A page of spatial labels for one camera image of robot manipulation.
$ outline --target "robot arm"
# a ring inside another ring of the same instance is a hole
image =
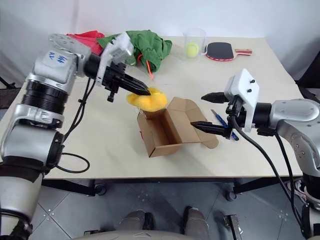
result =
[[[277,132],[294,150],[303,172],[308,204],[302,209],[302,225],[307,238],[320,236],[320,104],[309,99],[257,102],[259,86],[246,69],[230,78],[224,93],[209,93],[201,99],[212,103],[229,102],[228,127],[210,122],[191,124],[206,132],[230,139],[234,128],[231,116],[245,132],[257,128],[258,135]]]
[[[38,56],[26,78],[26,93],[2,138],[0,239],[26,240],[32,232],[30,222],[42,179],[58,165],[64,147],[64,135],[57,129],[62,127],[76,76],[96,79],[110,91],[110,102],[119,87],[150,95],[143,82],[125,74],[122,61],[133,53],[126,33],[109,43],[101,57],[62,34],[52,34],[49,43],[50,48]]]

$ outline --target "yellow cloth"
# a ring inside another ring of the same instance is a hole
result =
[[[164,109],[168,102],[166,95],[154,87],[150,87],[148,90],[151,93],[149,96],[139,96],[134,93],[129,94],[126,96],[127,102],[147,112]]]

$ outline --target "gray tiled floor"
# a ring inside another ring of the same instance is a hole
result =
[[[212,240],[233,239],[223,224],[226,214],[237,214],[244,240],[303,239],[278,185],[243,193],[228,202],[225,190],[230,187],[211,182],[115,183],[107,185],[105,195],[94,197],[43,187],[31,239],[64,240],[87,230],[114,230],[127,213],[137,209],[153,213],[157,230],[178,233],[186,206],[197,207],[206,216]]]

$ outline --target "red cloth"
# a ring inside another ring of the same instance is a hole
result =
[[[98,38],[103,38],[105,35],[101,32],[87,31],[85,33],[72,34],[68,33],[67,36],[77,39],[80,43],[90,47],[91,51],[97,55],[100,55],[103,48],[97,42]]]

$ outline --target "clear plastic cup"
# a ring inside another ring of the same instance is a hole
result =
[[[184,56],[187,59],[196,59],[204,49],[206,32],[200,28],[190,28],[183,32]]]

